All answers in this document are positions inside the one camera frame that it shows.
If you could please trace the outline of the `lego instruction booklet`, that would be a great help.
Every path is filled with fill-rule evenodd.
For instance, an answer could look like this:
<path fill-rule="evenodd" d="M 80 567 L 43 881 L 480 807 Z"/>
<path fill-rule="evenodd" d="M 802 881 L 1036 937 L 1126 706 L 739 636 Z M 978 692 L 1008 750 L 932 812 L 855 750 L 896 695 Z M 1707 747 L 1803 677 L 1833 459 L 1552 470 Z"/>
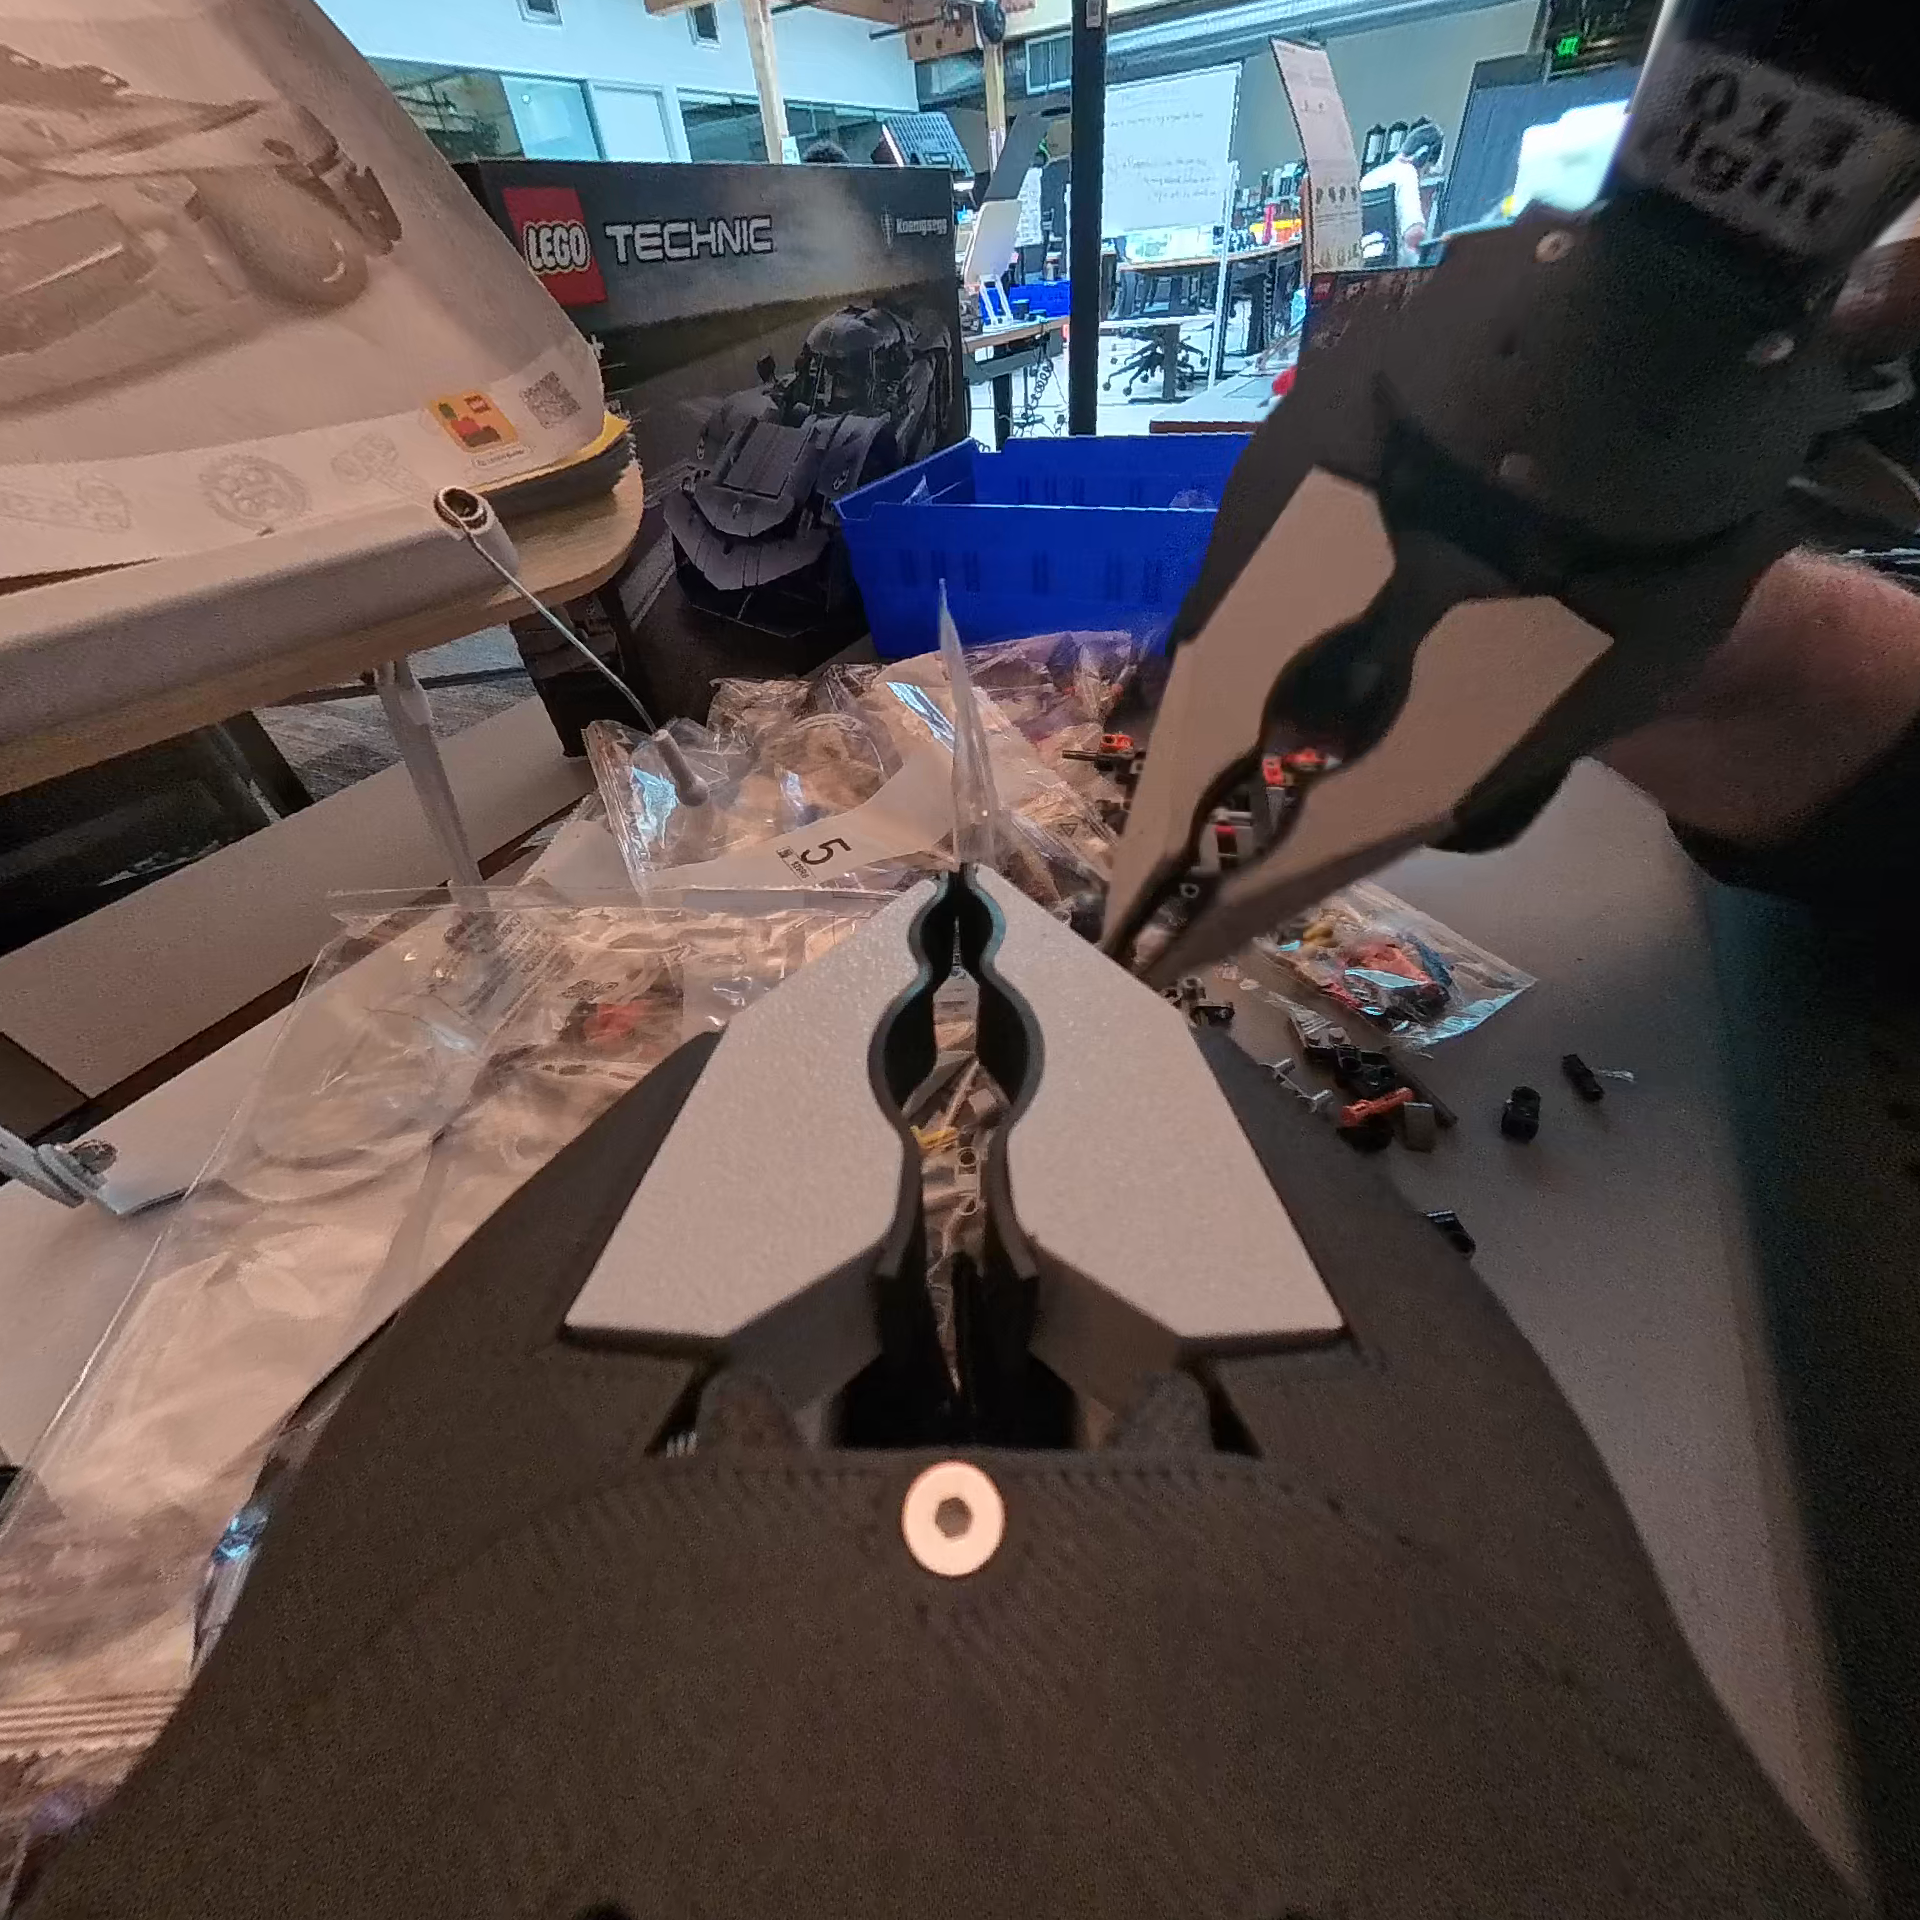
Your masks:
<path fill-rule="evenodd" d="M 610 434 L 585 335 L 320 5 L 3 5 L 8 580 Z"/>

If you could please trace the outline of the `person's right hand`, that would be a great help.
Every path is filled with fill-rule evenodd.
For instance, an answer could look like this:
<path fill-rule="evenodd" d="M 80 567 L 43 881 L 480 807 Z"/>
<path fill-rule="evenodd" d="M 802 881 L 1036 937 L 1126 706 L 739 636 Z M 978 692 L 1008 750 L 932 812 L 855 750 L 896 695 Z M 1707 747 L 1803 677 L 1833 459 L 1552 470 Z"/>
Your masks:
<path fill-rule="evenodd" d="M 1882 762 L 1915 710 L 1915 594 L 1796 549 L 1692 683 L 1600 764 L 1682 827 L 1770 846 Z"/>

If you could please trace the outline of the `black lego set box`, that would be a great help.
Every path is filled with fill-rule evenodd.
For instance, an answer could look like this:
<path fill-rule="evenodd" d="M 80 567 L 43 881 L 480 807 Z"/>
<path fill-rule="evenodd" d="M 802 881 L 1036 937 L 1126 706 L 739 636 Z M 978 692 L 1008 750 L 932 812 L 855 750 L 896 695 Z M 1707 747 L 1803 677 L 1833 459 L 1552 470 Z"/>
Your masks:
<path fill-rule="evenodd" d="M 870 634 L 841 509 L 970 437 L 954 181 L 892 162 L 462 161 L 627 422 L 628 556 L 512 630 L 570 755 L 595 718 L 704 721 Z"/>

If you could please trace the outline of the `person's right forearm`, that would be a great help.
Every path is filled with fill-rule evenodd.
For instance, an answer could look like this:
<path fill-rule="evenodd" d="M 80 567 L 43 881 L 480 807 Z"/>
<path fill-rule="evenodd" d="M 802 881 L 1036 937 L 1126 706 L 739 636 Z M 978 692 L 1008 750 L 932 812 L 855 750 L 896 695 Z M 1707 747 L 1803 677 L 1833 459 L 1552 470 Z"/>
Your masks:
<path fill-rule="evenodd" d="M 1670 819 L 1676 843 L 1722 885 L 1842 925 L 1919 923 L 1919 725 L 1786 837 L 1744 843 Z"/>

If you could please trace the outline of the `clear bag of pieces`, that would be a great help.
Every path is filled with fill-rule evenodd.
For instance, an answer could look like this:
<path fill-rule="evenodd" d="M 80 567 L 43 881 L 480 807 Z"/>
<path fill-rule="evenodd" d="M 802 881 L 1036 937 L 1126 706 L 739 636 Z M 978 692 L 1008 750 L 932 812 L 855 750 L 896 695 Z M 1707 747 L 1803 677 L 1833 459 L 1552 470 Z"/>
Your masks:
<path fill-rule="evenodd" d="M 1126 812 L 1113 718 L 1143 647 L 1127 634 L 1047 634 L 963 650 L 942 613 L 936 695 L 954 742 L 955 860 L 1016 885 L 1057 921 L 1098 937 Z M 932 1091 L 915 1108 L 929 1230 L 929 1297 L 959 1359 L 966 1268 L 987 1252 L 986 1161 L 1007 1100 L 978 1060 L 978 988 L 954 967 L 936 999 Z"/>

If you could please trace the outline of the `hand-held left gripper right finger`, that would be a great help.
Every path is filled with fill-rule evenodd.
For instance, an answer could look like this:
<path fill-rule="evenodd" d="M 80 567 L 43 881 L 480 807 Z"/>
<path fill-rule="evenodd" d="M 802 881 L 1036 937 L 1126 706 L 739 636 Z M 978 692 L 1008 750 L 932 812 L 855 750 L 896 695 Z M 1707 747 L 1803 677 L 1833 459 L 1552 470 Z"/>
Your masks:
<path fill-rule="evenodd" d="M 1259 1450 L 1220 1367 L 1346 1335 L 1168 1002 L 987 868 L 960 877 L 976 1057 L 999 1095 L 986 1250 L 960 1277 L 974 1450 Z"/>

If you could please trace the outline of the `black vertical post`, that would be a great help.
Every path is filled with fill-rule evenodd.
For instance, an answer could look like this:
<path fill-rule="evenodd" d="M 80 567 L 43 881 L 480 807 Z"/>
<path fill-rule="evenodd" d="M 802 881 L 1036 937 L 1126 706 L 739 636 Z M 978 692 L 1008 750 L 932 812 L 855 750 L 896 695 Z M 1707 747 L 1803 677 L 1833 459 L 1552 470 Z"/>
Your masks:
<path fill-rule="evenodd" d="M 1108 2 L 1073 2 L 1073 203 L 1071 203 L 1071 308 L 1068 434 L 1098 434 L 1102 275 L 1102 185 L 1107 161 L 1107 52 Z"/>

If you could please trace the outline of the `clear bag of lego wheels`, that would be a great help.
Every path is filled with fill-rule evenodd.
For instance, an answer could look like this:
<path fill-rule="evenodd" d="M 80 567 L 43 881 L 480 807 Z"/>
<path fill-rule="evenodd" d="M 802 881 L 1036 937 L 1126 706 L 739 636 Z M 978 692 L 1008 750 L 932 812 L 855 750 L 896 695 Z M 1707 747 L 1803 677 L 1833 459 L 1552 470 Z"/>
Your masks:
<path fill-rule="evenodd" d="M 114 1788 L 232 1625 L 366 1343 L 687 1038 L 683 901 L 355 919 L 6 1500 L 6 1820 Z"/>

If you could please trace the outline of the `clear bag with white label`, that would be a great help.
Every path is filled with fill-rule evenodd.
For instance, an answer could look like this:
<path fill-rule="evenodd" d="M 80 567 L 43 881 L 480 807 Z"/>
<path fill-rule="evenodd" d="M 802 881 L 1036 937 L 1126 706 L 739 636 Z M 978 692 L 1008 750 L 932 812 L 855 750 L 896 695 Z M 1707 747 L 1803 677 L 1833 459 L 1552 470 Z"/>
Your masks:
<path fill-rule="evenodd" d="M 584 734 L 619 865 L 643 897 L 892 891 L 955 865 L 955 714 L 978 726 L 999 870 L 1042 906 L 1098 886 L 1113 837 L 1066 747 L 1098 741 L 1100 700 L 1017 666 L 954 695 L 936 657 L 833 662 L 808 678 L 720 678 L 704 723 Z"/>

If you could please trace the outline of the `brown cardboard sheet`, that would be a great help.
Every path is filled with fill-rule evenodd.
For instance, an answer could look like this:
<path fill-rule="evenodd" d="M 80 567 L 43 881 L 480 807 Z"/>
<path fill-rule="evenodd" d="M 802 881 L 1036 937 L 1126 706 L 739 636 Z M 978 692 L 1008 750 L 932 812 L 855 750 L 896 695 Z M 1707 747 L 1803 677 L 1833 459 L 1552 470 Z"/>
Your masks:
<path fill-rule="evenodd" d="M 1355 273 L 1363 255 L 1361 161 L 1330 55 L 1321 45 L 1268 41 L 1304 146 L 1304 277 Z"/>

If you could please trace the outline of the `grey lego chassis assembly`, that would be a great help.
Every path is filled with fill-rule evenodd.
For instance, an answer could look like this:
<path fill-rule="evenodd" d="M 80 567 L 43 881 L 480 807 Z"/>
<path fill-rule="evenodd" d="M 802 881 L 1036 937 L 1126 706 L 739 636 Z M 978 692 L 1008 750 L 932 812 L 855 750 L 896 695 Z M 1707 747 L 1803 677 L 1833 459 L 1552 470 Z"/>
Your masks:
<path fill-rule="evenodd" d="M 1185 875 L 1137 935 L 1140 954 L 1185 931 L 1218 882 L 1264 853 L 1289 825 L 1306 794 L 1342 765 L 1342 757 L 1324 741 L 1279 732 L 1272 747 L 1257 771 L 1211 807 Z M 1087 801 L 1108 837 L 1121 841 L 1146 769 L 1146 742 L 1123 732 L 1087 735 L 1064 745 L 1059 764 L 1087 788 Z"/>

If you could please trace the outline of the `dark perforated panel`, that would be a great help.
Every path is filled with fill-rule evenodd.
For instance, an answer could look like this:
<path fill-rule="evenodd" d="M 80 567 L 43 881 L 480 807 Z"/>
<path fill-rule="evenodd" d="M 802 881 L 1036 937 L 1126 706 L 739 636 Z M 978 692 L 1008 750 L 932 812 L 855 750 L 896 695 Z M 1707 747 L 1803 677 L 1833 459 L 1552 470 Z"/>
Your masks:
<path fill-rule="evenodd" d="M 1711 886 L 1772 1370 L 1868 1871 L 1919 1907 L 1915 935 Z"/>

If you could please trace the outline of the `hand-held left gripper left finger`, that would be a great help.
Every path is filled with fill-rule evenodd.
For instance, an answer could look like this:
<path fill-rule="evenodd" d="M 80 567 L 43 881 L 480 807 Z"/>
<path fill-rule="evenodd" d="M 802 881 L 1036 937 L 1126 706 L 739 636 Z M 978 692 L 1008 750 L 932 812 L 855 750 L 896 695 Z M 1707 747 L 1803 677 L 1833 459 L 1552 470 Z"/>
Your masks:
<path fill-rule="evenodd" d="M 755 1377 L 795 1410 L 841 1401 L 851 1444 L 946 1441 L 906 1110 L 952 967 L 954 877 L 921 881 L 711 1036 L 566 1333 Z"/>

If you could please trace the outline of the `beige book stand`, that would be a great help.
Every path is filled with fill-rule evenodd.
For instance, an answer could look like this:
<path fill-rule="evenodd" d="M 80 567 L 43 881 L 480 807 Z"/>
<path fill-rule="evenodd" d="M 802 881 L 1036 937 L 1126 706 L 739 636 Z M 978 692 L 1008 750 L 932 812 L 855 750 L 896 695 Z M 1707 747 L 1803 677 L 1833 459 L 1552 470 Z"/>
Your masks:
<path fill-rule="evenodd" d="M 542 602 L 610 577 L 640 527 L 633 446 L 480 493 Z M 505 617 L 510 588 L 428 506 L 172 561 L 6 578 L 6 791 L 255 706 L 297 666 L 383 666 Z"/>

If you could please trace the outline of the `small clear bag coloured pins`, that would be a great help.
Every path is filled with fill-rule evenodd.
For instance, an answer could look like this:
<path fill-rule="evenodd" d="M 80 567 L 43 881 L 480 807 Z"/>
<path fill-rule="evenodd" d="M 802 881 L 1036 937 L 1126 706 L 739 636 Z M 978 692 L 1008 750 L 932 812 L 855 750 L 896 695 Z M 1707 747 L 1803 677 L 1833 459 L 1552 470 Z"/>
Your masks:
<path fill-rule="evenodd" d="M 1423 1050 L 1470 1036 L 1536 985 L 1370 881 L 1289 916 L 1256 948 L 1324 1002 Z"/>

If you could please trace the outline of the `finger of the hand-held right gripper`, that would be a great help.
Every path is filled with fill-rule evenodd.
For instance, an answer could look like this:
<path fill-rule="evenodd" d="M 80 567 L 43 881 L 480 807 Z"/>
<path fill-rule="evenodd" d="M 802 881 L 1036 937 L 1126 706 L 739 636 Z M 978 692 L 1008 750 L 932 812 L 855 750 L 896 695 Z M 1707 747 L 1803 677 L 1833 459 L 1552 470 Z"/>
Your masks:
<path fill-rule="evenodd" d="M 1296 657 L 1370 607 L 1394 567 L 1377 493 L 1312 470 L 1171 660 L 1112 870 L 1102 947 L 1129 954 L 1190 870 L 1225 781 L 1264 742 L 1267 703 Z"/>
<path fill-rule="evenodd" d="M 1240 867 L 1168 940 L 1153 974 L 1192 974 L 1383 865 L 1447 837 L 1611 639 L 1560 603 L 1463 603 L 1412 657 L 1383 741 L 1319 781 L 1281 841 Z"/>

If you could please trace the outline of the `blue plastic bin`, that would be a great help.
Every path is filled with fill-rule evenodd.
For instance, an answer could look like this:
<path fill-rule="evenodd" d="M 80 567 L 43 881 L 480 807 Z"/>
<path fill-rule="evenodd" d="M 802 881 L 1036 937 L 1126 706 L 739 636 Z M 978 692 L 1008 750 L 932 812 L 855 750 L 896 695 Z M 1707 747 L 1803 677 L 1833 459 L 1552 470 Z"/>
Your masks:
<path fill-rule="evenodd" d="M 839 507 L 873 650 L 1127 634 L 1158 650 L 1208 556 L 1249 431 L 966 441 Z"/>

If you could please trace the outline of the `small printed box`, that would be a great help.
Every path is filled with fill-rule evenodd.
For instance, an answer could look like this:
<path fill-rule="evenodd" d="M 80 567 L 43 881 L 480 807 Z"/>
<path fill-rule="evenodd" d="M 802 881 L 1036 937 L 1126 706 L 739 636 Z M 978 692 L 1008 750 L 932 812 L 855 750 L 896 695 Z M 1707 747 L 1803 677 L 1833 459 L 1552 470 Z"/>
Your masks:
<path fill-rule="evenodd" d="M 1434 322 L 1427 285 L 1439 267 L 1366 267 L 1314 275 L 1296 369 L 1361 379 L 1427 347 Z"/>

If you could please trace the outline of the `whiteboard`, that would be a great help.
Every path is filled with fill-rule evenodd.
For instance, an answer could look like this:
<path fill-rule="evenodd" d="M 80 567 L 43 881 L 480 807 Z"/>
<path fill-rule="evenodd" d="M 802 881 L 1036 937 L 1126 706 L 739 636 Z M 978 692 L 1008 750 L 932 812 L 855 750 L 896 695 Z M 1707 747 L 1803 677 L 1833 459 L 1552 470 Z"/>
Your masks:
<path fill-rule="evenodd" d="M 1211 228 L 1227 203 L 1242 66 L 1112 87 L 1102 235 Z"/>

